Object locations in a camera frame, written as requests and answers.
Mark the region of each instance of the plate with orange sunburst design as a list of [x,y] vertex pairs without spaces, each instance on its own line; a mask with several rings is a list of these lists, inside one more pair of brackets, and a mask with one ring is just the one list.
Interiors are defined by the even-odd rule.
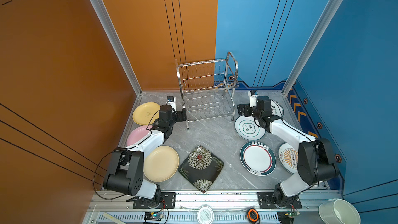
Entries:
[[297,172],[299,153],[290,144],[284,143],[279,147],[278,157],[287,171],[292,174]]

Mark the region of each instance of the black floral plate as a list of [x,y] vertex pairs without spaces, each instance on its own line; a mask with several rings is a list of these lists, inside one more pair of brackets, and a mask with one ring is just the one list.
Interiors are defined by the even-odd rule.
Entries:
[[178,167],[180,174],[205,193],[220,174],[224,162],[203,146],[197,146]]

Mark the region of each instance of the metal bracket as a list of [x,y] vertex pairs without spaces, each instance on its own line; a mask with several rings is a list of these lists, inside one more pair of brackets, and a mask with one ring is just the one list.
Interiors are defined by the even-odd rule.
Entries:
[[[260,205],[260,208],[271,208],[271,209],[281,208],[275,204],[273,192],[258,192],[257,197],[258,197],[258,204]],[[293,201],[293,206],[295,208],[302,208],[300,198],[297,197],[296,199],[297,199],[296,201]]]
[[[176,202],[176,193],[175,192],[161,192],[160,199],[164,200],[168,209],[173,209],[175,207]],[[142,199],[138,198],[134,201],[133,209],[153,209],[146,205]]]

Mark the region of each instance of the tape measure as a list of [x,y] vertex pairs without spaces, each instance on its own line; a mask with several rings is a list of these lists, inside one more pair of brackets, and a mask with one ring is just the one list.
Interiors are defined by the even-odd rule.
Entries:
[[247,211],[246,217],[248,218],[250,224],[259,224],[260,223],[260,216],[256,209],[251,208]]

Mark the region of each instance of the orange wall panel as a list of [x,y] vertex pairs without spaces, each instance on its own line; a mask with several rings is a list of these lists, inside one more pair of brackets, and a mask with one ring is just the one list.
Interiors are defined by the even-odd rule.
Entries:
[[89,0],[0,0],[0,21],[3,220],[80,223],[136,95]]
[[178,90],[178,63],[215,57],[218,0],[103,0],[143,90]]

